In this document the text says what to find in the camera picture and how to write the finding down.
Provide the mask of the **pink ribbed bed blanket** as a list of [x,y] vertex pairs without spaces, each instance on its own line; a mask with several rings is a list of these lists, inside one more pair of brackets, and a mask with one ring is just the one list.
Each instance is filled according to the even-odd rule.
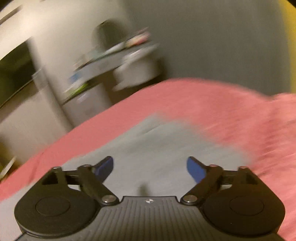
[[247,166],[285,205],[280,235],[295,240],[295,95],[265,96],[232,84],[189,78],[136,92],[20,166],[1,183],[1,240],[21,234],[15,205],[49,169],[103,147],[151,116],[187,123],[219,144],[242,150],[250,159]]

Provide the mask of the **grey upholstered chair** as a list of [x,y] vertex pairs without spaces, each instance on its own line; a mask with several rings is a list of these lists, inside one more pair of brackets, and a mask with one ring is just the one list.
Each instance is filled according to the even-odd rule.
[[126,59],[113,72],[116,85],[115,91],[139,86],[158,77],[161,74],[156,58],[147,55],[138,59]]

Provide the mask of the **wall mounted black television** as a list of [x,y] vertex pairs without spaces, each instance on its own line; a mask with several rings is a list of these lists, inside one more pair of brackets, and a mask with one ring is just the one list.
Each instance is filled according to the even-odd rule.
[[27,41],[6,54],[1,59],[1,106],[31,82],[35,72]]

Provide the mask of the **grey vanity desk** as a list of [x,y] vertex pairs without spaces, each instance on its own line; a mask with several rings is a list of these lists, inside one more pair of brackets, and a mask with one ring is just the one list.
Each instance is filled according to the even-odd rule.
[[159,44],[154,41],[150,41],[139,46],[134,46],[132,48],[122,50],[117,53],[112,53],[110,55],[99,58],[89,64],[86,64],[82,68],[74,71],[73,75],[77,74],[78,76],[83,77],[86,80],[90,80],[95,76],[118,68],[121,65],[122,59],[125,55],[150,46],[158,47]]

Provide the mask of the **grey bedside cabinet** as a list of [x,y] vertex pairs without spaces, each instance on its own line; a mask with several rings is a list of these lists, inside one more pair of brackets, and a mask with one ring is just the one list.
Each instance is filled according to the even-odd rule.
[[62,109],[71,125],[79,126],[112,106],[112,88],[104,82],[88,81],[78,88],[62,104]]

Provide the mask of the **round vanity mirror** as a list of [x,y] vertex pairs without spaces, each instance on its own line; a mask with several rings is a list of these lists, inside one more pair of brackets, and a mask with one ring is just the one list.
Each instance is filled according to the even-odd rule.
[[107,19],[94,28],[92,40],[96,48],[108,50],[127,36],[128,30],[123,23],[116,19]]

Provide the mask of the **white folded panel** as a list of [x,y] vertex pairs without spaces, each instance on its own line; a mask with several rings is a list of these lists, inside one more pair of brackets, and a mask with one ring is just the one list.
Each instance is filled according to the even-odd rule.
[[34,63],[34,67],[36,69],[36,72],[32,75],[34,83],[39,92],[41,92],[41,94],[43,95],[45,102],[48,104],[49,108],[53,112],[59,126],[62,127],[66,133],[68,133],[73,129],[73,124],[71,123],[71,121],[69,121],[67,114],[62,109],[57,95],[55,94],[53,86],[50,82],[49,75],[46,72],[45,66],[40,59],[38,49],[36,48],[36,45],[34,43],[34,39],[30,37],[26,40],[26,42],[30,51],[32,62]]

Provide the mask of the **grey sweatpants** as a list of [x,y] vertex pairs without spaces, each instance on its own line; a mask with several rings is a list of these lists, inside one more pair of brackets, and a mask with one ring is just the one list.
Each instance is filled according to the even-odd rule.
[[187,172],[187,159],[235,170],[249,164],[239,148],[219,144],[187,123],[151,116],[103,147],[85,155],[67,158],[64,170],[96,164],[111,156],[114,169],[105,186],[118,197],[182,197],[195,185]]

